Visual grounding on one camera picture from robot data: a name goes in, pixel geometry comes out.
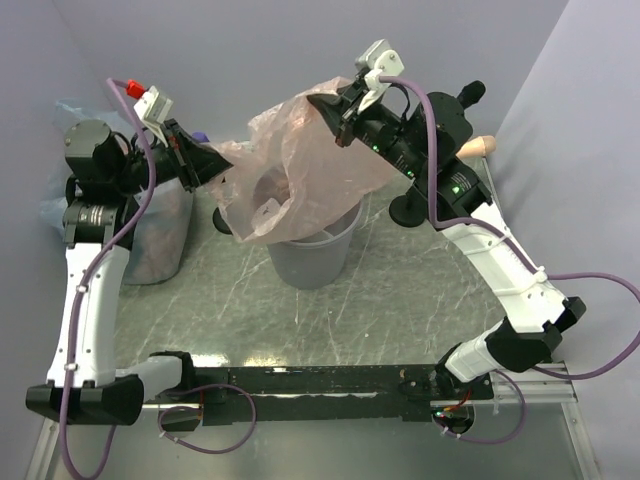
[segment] gray table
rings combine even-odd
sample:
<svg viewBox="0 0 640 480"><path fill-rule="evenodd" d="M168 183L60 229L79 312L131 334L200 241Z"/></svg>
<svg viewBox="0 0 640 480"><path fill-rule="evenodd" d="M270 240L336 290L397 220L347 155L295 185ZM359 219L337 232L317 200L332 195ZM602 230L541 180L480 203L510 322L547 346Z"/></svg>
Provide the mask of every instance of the gray table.
<svg viewBox="0 0 640 480"><path fill-rule="evenodd" d="M489 181L483 160L470 164ZM211 225L215 205L199 193L180 272L161 285L122 288L118 366L166 349L191 352L199 366L437 361L457 342L499 321L503 312L442 235L427 225L404 229L390 220L388 204L406 188L397 178L365 199L342 275L311 292L283 284L265 248L240 245L216 232ZM536 382L529 388L535 399ZM513 397L509 392L498 398ZM567 400L575 402L572 395ZM496 438L511 431L521 408L515 401L501 406L498 416L491 406L478 406L473 435ZM157 412L145 408L134 426L119 429L102 478L584 478L580 449L574 451L572 443L575 427L581 426L577 405L570 419L566 404L545 402L530 407L522 435L500 446L456 442L442 438L432 424L399 419L258 422L243 448L221 456L158 439ZM200 428L189 440L205 448L224 447L246 427ZM52 451L56 433L57 425L46 421L39 458ZM106 427L71 429L71 451L82 471L97 465L105 436ZM70 478L58 455L48 458L36 462L44 465L46 478Z"/></svg>
<svg viewBox="0 0 640 480"><path fill-rule="evenodd" d="M487 179L483 159L469 163ZM503 311L442 235L391 221L389 202L407 187L397 177L365 198L344 271L316 291L285 285L265 247L218 233L215 203L198 192L180 272L161 285L122 288L118 367L159 350L191 352L198 366L437 361Z"/></svg>

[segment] plastic bucket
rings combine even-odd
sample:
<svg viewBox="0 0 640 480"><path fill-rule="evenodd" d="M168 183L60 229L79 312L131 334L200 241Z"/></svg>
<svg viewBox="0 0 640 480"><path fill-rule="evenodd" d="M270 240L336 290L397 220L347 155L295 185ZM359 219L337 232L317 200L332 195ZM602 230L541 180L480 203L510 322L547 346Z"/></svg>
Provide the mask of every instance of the plastic bucket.
<svg viewBox="0 0 640 480"><path fill-rule="evenodd" d="M267 245L280 278L300 290L324 287L338 278L361 213L359 202L321 232L301 240Z"/></svg>

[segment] black mounting plate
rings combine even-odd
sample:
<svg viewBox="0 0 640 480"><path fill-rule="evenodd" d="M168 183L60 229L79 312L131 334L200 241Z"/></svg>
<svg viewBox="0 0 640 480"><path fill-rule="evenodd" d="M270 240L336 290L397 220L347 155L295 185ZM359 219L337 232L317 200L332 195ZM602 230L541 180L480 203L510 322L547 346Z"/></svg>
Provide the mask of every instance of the black mounting plate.
<svg viewBox="0 0 640 480"><path fill-rule="evenodd" d="M444 395L434 380L435 365L196 368L199 385L229 383L251 394L259 421L401 418L431 421L430 402L490 400L489 375ZM199 394L173 401L200 402ZM244 396L212 389L204 395L203 425L248 421Z"/></svg>

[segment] lavender wall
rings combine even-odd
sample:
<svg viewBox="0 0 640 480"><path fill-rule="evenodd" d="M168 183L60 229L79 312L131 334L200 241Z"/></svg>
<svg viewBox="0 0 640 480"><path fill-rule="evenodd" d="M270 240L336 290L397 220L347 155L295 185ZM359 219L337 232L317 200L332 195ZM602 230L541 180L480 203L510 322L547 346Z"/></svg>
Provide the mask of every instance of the lavender wall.
<svg viewBox="0 0 640 480"><path fill-rule="evenodd" d="M457 93L488 87L470 111L495 133L566 0L54 0L99 78L134 77L175 100L187 130L244 136L253 115L388 38L407 77Z"/></svg>
<svg viewBox="0 0 640 480"><path fill-rule="evenodd" d="M601 270L640 285L640 4L569 2L498 134L490 159L515 233L550 272ZM611 360L637 334L621 287L563 282L587 315L557 358L573 373ZM605 478L640 478L640 352L576 389Z"/></svg>
<svg viewBox="0 0 640 480"><path fill-rule="evenodd" d="M38 221L47 178L62 163L54 101L107 100L49 0L5 0L0 14L0 449L2 477L22 478L42 419L26 410L45 380L62 318L64 251Z"/></svg>

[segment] red connector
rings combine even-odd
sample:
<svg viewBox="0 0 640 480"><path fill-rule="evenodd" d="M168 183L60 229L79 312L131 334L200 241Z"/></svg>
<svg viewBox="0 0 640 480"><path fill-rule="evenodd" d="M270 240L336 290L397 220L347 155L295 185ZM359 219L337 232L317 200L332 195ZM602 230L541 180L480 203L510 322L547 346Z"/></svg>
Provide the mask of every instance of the red connector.
<svg viewBox="0 0 640 480"><path fill-rule="evenodd" d="M129 84L127 85L127 95L130 97L139 100L146 91L147 89L135 80L129 80Z"/></svg>

